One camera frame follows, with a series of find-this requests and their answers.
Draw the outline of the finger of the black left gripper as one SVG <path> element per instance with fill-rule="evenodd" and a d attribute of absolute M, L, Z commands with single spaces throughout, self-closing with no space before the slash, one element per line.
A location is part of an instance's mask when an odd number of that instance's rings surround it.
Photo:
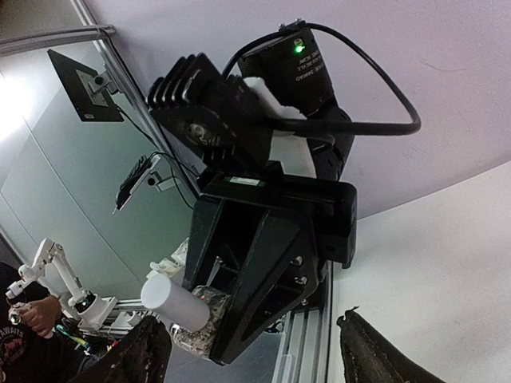
<path fill-rule="evenodd" d="M 209 355 L 219 365 L 237 359 L 323 281 L 311 209 L 268 210 L 246 243 L 247 254 Z"/>

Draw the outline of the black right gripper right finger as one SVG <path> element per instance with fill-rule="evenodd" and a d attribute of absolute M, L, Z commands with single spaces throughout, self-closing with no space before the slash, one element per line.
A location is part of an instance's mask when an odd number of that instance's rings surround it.
<path fill-rule="evenodd" d="M 442 383 L 411 361 L 354 307 L 337 319 L 344 379 L 352 383 Z"/>

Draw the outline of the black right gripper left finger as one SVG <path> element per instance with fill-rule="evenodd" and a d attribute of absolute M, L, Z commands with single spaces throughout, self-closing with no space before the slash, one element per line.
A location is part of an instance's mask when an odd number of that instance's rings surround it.
<path fill-rule="evenodd" d="M 163 382 L 172 352 L 165 325 L 153 316 L 143 318 L 100 361 L 75 377 L 82 383 Z"/>

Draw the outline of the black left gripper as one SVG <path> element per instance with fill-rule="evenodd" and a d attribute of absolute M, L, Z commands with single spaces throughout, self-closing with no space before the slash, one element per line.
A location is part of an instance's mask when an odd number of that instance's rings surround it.
<path fill-rule="evenodd" d="M 192 213 L 183 288 L 208 282 L 216 257 L 230 267 L 249 258 L 294 258 L 350 266 L 355 254 L 356 190 L 338 177 L 352 139 L 339 133 L 285 132 L 343 112 L 315 36 L 287 26 L 236 55 L 241 75 L 219 73 L 206 55 L 190 59 L 190 141 L 206 170 Z"/>

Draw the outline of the white nail polish cap brush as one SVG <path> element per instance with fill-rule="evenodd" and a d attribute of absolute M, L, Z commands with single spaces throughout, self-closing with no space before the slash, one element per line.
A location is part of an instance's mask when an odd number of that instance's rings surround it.
<path fill-rule="evenodd" d="M 145 282 L 141 302 L 146 309 L 191 332 L 201 330 L 210 318 L 204 300 L 162 274 Z"/>

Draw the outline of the clear nail polish bottle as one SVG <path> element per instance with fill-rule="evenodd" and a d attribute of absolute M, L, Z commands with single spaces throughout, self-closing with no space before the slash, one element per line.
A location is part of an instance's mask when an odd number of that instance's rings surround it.
<path fill-rule="evenodd" d="M 197 286 L 192 295 L 197 309 L 183 325 L 171 327 L 172 343 L 196 357 L 209 359 L 231 296 L 211 286 Z"/>

